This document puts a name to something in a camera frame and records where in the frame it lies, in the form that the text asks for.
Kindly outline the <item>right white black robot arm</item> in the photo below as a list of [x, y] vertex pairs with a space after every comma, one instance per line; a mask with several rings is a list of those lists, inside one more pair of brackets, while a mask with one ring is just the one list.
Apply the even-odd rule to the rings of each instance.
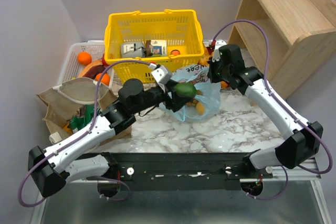
[[244, 157], [245, 169], [255, 171], [267, 166], [293, 169], [318, 152], [317, 137], [322, 135], [322, 125], [310, 123], [297, 114], [263, 80], [264, 75], [256, 67], [245, 67], [237, 45], [216, 48], [208, 63], [208, 77], [212, 83], [224, 81], [257, 103], [284, 138], [279, 146], [256, 150]]

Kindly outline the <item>longan bunch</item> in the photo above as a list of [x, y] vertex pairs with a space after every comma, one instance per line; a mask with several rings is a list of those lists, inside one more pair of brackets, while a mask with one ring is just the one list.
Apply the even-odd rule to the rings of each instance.
[[[197, 95], [203, 95], [203, 92], [201, 90], [197, 91]], [[198, 100], [197, 99], [193, 99], [192, 101], [188, 102], [186, 104], [186, 106], [197, 106], [198, 104]]]

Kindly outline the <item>golden bread roll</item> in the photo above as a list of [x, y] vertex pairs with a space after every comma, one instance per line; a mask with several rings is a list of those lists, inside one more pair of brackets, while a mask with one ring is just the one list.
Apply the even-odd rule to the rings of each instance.
[[196, 111], [199, 115], [204, 115], [205, 113], [205, 107], [203, 106], [203, 104], [201, 102], [198, 102], [195, 106]]

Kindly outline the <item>green mango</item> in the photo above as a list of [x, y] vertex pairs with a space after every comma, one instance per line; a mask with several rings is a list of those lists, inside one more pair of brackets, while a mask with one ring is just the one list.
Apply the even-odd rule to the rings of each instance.
[[174, 88], [180, 97], [194, 98], [197, 95], [197, 89], [189, 82], [179, 82]]

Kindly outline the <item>orange yellow snack bag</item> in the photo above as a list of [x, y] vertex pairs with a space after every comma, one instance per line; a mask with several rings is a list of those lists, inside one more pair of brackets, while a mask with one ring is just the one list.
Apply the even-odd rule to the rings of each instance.
[[72, 135], [73, 132], [72, 132], [72, 129], [69, 127], [69, 124], [65, 125], [63, 127], [63, 130], [66, 131], [68, 134]]

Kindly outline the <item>brown jute tote bag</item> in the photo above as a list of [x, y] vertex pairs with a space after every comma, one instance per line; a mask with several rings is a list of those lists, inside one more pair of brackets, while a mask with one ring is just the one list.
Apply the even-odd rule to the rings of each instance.
[[96, 84], [96, 81], [86, 77], [76, 78], [37, 94], [47, 105], [43, 121], [50, 132], [49, 140], [52, 145], [70, 136], [65, 127], [79, 109], [94, 104]]

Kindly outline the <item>blue cartoon plastic bag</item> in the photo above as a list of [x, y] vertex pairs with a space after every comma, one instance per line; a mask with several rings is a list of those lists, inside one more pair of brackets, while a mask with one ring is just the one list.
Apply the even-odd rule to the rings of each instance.
[[197, 90], [192, 102], [188, 102], [177, 112], [172, 112], [161, 103], [160, 110], [174, 116], [181, 122], [196, 122], [208, 120], [214, 116], [221, 104], [220, 83], [211, 83], [207, 74], [209, 67], [188, 65], [173, 72], [172, 79], [177, 82], [189, 82]]

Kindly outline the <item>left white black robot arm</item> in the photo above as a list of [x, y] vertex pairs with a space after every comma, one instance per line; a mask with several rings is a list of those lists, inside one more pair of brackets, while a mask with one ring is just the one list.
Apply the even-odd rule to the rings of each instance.
[[69, 166], [86, 151], [112, 138], [135, 122], [135, 114], [164, 104], [176, 112], [192, 101], [197, 89], [189, 82], [169, 80], [145, 90], [139, 79], [129, 79], [118, 91], [119, 97], [84, 128], [58, 145], [28, 153], [28, 172], [44, 198], [59, 192], [72, 176]]

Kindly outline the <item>green snack bag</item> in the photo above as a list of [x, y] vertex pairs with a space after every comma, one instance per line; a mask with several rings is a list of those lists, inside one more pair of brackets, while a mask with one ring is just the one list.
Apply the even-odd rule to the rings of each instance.
[[83, 105], [69, 121], [69, 127], [73, 133], [78, 132], [89, 124], [94, 116], [94, 105]]

